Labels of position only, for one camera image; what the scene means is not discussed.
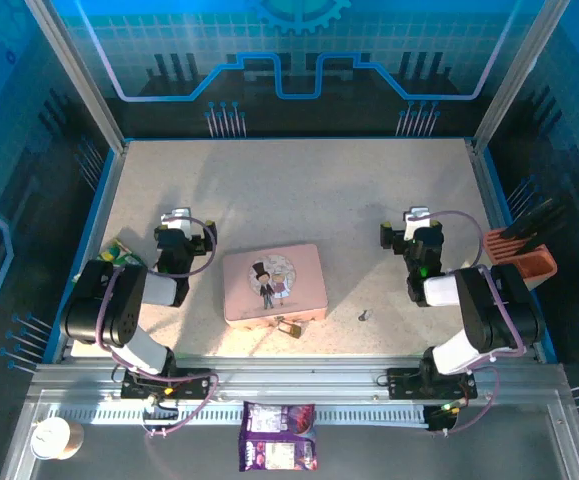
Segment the purple snack bag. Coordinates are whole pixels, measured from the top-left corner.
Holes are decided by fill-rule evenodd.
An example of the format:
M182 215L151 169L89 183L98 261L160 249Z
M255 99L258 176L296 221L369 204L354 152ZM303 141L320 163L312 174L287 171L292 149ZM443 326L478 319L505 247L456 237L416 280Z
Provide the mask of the purple snack bag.
M239 471L318 469L315 405L243 404Z

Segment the small brass padlock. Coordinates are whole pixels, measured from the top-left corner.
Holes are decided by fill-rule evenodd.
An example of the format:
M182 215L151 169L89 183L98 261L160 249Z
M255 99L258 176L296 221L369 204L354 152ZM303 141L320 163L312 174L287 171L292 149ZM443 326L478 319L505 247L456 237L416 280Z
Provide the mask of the small brass padlock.
M302 336L302 327L300 324L289 321L283 317L276 317L276 329L291 338L299 339Z

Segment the aluminium enclosure frame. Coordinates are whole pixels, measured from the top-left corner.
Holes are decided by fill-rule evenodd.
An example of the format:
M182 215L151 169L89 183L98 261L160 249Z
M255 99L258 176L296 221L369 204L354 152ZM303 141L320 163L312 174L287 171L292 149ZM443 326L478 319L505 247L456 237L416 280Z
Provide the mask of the aluminium enclosure frame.
M218 375L210 404L396 405L375 379L416 367L462 326L456 307L420 308L379 228L426 206L443 223L442 263L484 262L478 234L503 225L487 152L537 71L571 0L25 0L109 154L76 157L97 189L73 260L78 275L119 238L145 263L164 212L217 225L184 304L146 305L140 323L184 368ZM299 339L224 320L223 258L317 246L327 316ZM373 317L360 322L366 309ZM54 324L30 391L51 405L122 400L108 353L75 358ZM238 441L191 423L164 438L101 425L77 456L10 478L214 479Z

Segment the white brown paper cup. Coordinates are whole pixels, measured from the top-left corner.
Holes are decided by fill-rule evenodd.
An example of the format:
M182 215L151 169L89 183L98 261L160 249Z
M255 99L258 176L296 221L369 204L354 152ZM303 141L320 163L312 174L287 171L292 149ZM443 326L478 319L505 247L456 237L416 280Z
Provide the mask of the white brown paper cup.
M66 460L79 451L83 441L81 424L52 417L35 427L30 438L30 449L39 460Z

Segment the green snack packet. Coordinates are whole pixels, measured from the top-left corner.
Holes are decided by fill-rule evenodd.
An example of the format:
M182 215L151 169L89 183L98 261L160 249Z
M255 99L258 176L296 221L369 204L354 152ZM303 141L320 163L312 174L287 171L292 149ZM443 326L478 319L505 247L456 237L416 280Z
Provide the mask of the green snack packet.
M96 259L110 262L115 267L125 265L145 266L144 261L131 249L125 246L117 237L110 239L102 246Z

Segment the orange slotted rack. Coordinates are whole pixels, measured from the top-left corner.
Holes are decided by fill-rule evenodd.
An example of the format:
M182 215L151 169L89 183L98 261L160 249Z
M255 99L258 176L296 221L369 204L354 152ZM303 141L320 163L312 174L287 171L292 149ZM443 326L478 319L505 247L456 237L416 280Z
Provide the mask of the orange slotted rack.
M545 244L538 245L528 253L517 254L530 239L503 239L503 228L487 232L483 248L493 265L514 265L529 290L534 290L558 271L558 265Z

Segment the pink cartoon couple tin box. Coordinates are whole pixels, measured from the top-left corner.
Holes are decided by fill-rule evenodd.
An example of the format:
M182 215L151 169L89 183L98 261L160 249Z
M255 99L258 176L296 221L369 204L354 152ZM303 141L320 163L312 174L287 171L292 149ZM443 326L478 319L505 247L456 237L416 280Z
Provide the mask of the pink cartoon couple tin box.
M328 297L319 251L296 244L223 258L224 319L245 330L320 321Z

